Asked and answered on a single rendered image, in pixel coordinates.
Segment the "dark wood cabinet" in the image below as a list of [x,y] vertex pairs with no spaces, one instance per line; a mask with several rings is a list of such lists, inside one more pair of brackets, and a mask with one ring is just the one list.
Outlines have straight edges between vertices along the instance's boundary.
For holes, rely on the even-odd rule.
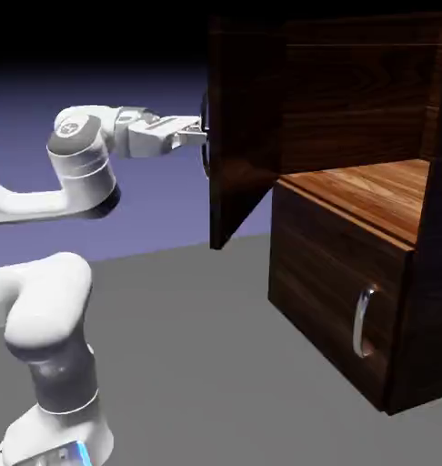
[[388,414],[442,398],[442,0],[284,34],[276,183],[413,249]]

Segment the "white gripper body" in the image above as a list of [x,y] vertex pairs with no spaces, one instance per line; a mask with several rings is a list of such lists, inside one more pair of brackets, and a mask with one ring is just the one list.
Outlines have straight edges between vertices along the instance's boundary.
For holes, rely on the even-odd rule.
[[127,129],[128,156],[142,158],[167,155],[177,149],[172,148],[172,135],[200,120],[200,116],[163,116],[151,124],[138,120]]

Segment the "dark curved metal handle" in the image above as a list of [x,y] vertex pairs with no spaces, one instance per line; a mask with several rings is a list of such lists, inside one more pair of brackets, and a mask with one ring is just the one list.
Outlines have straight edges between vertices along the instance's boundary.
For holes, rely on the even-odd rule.
[[200,127],[202,132],[205,134],[205,142],[201,146],[201,162],[206,178],[210,178],[210,161],[207,150],[208,143],[208,126],[207,126],[207,109],[208,109],[208,96],[207,91],[202,96],[200,105]]

